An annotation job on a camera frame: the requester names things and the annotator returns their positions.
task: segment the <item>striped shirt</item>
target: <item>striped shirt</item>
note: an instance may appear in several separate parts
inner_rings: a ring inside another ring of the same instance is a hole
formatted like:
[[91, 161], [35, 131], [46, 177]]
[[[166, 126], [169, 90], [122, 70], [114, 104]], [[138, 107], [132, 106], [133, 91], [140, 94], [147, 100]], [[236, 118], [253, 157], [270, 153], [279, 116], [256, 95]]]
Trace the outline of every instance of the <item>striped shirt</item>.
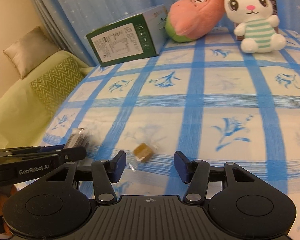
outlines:
[[246, 22], [245, 38], [252, 38], [259, 45], [259, 49], [270, 47], [270, 39], [275, 34], [267, 19]]

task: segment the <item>white bunny plush toy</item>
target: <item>white bunny plush toy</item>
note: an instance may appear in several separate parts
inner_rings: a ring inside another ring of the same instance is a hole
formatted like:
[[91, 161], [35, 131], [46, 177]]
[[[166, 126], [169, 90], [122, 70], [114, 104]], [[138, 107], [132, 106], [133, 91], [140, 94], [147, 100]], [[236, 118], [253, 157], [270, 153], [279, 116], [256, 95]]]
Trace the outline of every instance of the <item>white bunny plush toy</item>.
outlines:
[[225, 0], [230, 20], [239, 25], [234, 29], [237, 36], [245, 36], [241, 50], [246, 53], [270, 52], [286, 46], [286, 39], [275, 32], [279, 18], [273, 15], [269, 0]]

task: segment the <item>beige wall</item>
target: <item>beige wall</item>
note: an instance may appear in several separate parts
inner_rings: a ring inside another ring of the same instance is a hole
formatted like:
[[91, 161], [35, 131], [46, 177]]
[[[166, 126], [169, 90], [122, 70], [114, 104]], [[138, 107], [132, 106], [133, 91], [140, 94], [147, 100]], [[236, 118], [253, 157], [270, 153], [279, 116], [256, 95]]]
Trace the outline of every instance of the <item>beige wall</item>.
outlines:
[[0, 97], [19, 79], [3, 50], [36, 26], [42, 26], [31, 0], [0, 0]]

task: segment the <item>zigzag pattern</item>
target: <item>zigzag pattern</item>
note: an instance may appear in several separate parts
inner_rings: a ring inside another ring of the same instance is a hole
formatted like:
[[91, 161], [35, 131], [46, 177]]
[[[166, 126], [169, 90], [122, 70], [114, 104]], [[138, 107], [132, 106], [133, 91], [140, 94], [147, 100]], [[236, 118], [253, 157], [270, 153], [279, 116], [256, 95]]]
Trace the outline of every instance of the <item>zigzag pattern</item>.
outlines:
[[83, 79], [78, 63], [68, 57], [40, 78], [32, 81], [30, 86], [54, 114], [62, 102]]

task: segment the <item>pink nose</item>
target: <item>pink nose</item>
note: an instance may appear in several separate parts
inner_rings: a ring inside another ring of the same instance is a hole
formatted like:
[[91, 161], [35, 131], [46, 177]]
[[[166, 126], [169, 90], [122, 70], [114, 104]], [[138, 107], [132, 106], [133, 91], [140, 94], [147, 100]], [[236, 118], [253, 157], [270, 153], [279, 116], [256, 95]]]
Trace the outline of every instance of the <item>pink nose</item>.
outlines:
[[250, 10], [250, 11], [254, 10], [255, 8], [256, 7], [254, 5], [248, 5], [247, 6], [247, 9]]

